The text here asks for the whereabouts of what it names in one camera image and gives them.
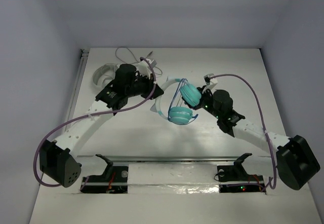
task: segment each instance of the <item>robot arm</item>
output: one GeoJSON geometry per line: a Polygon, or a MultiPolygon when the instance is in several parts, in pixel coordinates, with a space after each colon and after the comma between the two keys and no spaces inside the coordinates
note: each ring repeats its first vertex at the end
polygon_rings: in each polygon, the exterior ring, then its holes
{"type": "MultiPolygon", "coordinates": [[[[245,140],[269,154],[274,153],[274,164],[278,175],[290,188],[299,190],[320,170],[317,159],[303,137],[296,135],[290,138],[267,132],[272,142],[272,152],[270,152],[263,127],[251,123],[245,119],[245,116],[238,114],[233,109],[233,100],[227,91],[216,90],[212,93],[210,89],[206,89],[206,86],[197,89],[201,93],[199,104],[191,106],[186,101],[185,103],[193,110],[203,108],[208,111],[217,119],[217,125],[224,133],[245,140]]],[[[274,173],[270,157],[258,157],[252,154],[239,157],[230,171],[232,172],[229,174],[243,178],[249,174],[273,176],[274,173]]]]}
{"type": "Polygon", "coordinates": [[[145,63],[149,64],[149,61],[140,62],[138,70],[131,64],[122,64],[115,79],[96,96],[87,111],[89,116],[83,116],[83,120],[77,121],[52,142],[45,140],[41,144],[39,166],[43,173],[66,188],[71,186],[81,173],[81,164],[75,161],[79,151],[101,125],[117,112],[127,110],[121,108],[127,104],[128,98],[141,95],[155,99],[163,95],[164,91],[156,84],[145,63]]]}

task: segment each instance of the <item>black bracket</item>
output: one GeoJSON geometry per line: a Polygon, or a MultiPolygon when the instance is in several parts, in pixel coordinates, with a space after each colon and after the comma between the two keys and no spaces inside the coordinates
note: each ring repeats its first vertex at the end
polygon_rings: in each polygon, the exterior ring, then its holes
{"type": "Polygon", "coordinates": [[[279,146],[276,157],[280,179],[294,190],[299,190],[320,170],[307,141],[299,135],[279,146]]]}
{"type": "Polygon", "coordinates": [[[245,117],[238,114],[233,110],[233,99],[229,96],[229,93],[225,90],[216,90],[214,93],[207,89],[204,93],[205,86],[202,88],[197,87],[197,90],[201,93],[201,99],[197,106],[190,106],[184,98],[185,104],[189,106],[190,109],[198,110],[203,108],[211,115],[217,119],[217,125],[224,133],[229,134],[234,137],[233,127],[241,119],[245,117]]]}
{"type": "Polygon", "coordinates": [[[46,140],[39,151],[40,170],[63,187],[70,187],[81,174],[81,164],[70,155],[70,149],[61,149],[56,142],[46,140]]]}
{"type": "MultiPolygon", "coordinates": [[[[147,98],[154,86],[153,78],[140,75],[136,67],[131,64],[121,64],[112,80],[97,96],[96,101],[107,103],[113,110],[121,109],[128,103],[128,98],[140,95],[147,98]]],[[[155,84],[155,90],[150,99],[153,100],[164,94],[164,91],[155,84]]]]}
{"type": "Polygon", "coordinates": [[[124,194],[127,193],[128,166],[114,166],[113,162],[103,155],[96,154],[107,163],[101,175],[83,178],[81,192],[84,194],[124,194]]]}
{"type": "Polygon", "coordinates": [[[251,153],[245,153],[234,161],[233,165],[217,166],[217,176],[219,182],[229,181],[249,181],[250,175],[244,170],[242,163],[244,160],[251,156],[251,153]]]}

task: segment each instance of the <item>purple cable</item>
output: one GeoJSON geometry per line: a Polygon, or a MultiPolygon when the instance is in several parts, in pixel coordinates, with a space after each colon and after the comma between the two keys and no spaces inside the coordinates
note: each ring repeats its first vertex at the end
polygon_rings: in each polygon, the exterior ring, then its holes
{"type": "MultiPolygon", "coordinates": [[[[154,70],[153,70],[153,67],[152,65],[149,63],[149,61],[143,57],[140,58],[141,60],[144,60],[150,70],[152,71],[152,74],[153,74],[153,81],[156,82],[156,76],[155,76],[155,73],[154,73],[154,70]]],[[[129,110],[132,110],[132,109],[135,109],[139,106],[141,106],[142,104],[144,104],[147,100],[149,100],[151,98],[151,96],[153,95],[154,91],[155,91],[155,88],[156,88],[156,84],[154,83],[153,84],[153,89],[151,91],[151,93],[143,100],[141,101],[140,103],[138,103],[137,105],[135,106],[131,106],[131,107],[128,107],[128,108],[125,108],[125,109],[120,109],[120,110],[113,110],[113,111],[101,111],[99,113],[94,113],[94,114],[91,114],[91,116],[99,116],[99,115],[104,115],[104,114],[116,114],[116,113],[121,113],[122,111],[129,111],[129,110]]],[[[53,129],[51,132],[49,132],[42,140],[41,142],[39,143],[38,147],[37,147],[37,150],[35,152],[35,156],[34,156],[34,161],[33,161],[33,171],[34,171],[34,176],[37,180],[37,182],[39,182],[41,185],[43,186],[46,186],[46,187],[58,187],[60,186],[60,184],[48,184],[48,183],[45,183],[41,180],[41,178],[39,177],[38,173],[37,173],[37,159],[38,159],[38,155],[39,155],[39,151],[41,150],[44,142],[47,140],[48,137],[50,137],[53,133],[55,133],[56,131],[58,131],[59,129],[63,128],[64,126],[68,125],[68,124],[71,124],[75,121],[78,121],[78,120],[81,120],[81,119],[85,119],[85,118],[88,118],[89,115],[83,115],[83,116],[80,116],[80,117],[77,117],[75,119],[71,119],[59,126],[57,126],[55,129],[53,129]]]]}
{"type": "Polygon", "coordinates": [[[259,109],[259,112],[260,112],[260,118],[261,118],[261,124],[262,124],[262,127],[263,127],[263,131],[264,131],[264,134],[265,134],[265,137],[267,139],[267,142],[268,142],[268,146],[269,146],[269,151],[270,151],[270,155],[271,155],[271,161],[272,161],[272,168],[273,168],[273,178],[272,177],[269,177],[269,183],[267,184],[266,187],[268,187],[268,185],[270,186],[271,189],[275,189],[276,185],[277,185],[277,174],[276,174],[276,167],[275,167],[275,159],[274,159],[274,154],[273,154],[273,150],[272,150],[272,142],[271,142],[271,139],[268,135],[268,132],[267,132],[267,129],[265,127],[265,123],[264,123],[264,118],[263,118],[263,113],[262,113],[262,109],[261,109],[261,105],[260,105],[260,102],[259,102],[259,99],[258,99],[258,96],[257,94],[255,93],[255,90],[252,88],[252,86],[250,85],[249,82],[247,82],[244,78],[242,78],[241,76],[238,76],[236,74],[231,74],[231,73],[225,73],[225,74],[219,74],[217,76],[211,76],[209,77],[209,79],[213,79],[213,78],[218,78],[218,77],[224,77],[224,76],[232,76],[232,77],[236,77],[236,78],[239,78],[241,79],[242,81],[244,81],[245,84],[247,84],[247,86],[250,88],[250,90],[252,91],[254,97],[255,97],[255,100],[257,102],[257,105],[258,105],[258,109],[259,109]]]}
{"type": "Polygon", "coordinates": [[[81,188],[80,188],[80,191],[83,190],[83,188],[86,186],[86,184],[87,184],[87,182],[88,182],[88,180],[89,180],[89,177],[90,177],[90,176],[88,176],[88,177],[86,178],[85,183],[84,183],[84,184],[81,186],[81,188]]]}

